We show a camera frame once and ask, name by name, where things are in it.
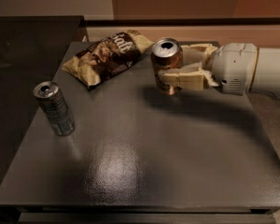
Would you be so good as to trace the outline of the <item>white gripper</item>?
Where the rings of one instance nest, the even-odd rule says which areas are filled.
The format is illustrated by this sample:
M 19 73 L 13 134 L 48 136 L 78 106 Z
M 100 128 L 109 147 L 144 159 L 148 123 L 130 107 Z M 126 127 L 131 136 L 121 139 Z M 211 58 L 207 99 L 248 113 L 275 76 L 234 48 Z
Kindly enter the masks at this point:
M 244 95 L 248 91 L 258 58 L 255 45 L 230 43 L 217 49 L 210 43 L 202 43 L 182 45 L 181 48 L 184 66 L 160 70 L 158 75 L 162 83 L 203 91 L 213 86 L 214 79 L 223 93 Z M 203 69 L 208 62 L 211 72 Z

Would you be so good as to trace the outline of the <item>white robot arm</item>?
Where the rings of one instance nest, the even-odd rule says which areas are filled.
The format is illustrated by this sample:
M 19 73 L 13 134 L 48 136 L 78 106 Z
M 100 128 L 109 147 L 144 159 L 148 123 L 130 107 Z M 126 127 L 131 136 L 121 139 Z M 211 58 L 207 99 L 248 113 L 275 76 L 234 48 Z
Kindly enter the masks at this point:
M 251 43 L 185 45 L 184 65 L 162 70 L 160 82 L 173 88 L 203 91 L 209 87 L 226 94 L 266 91 L 280 98 L 280 49 Z

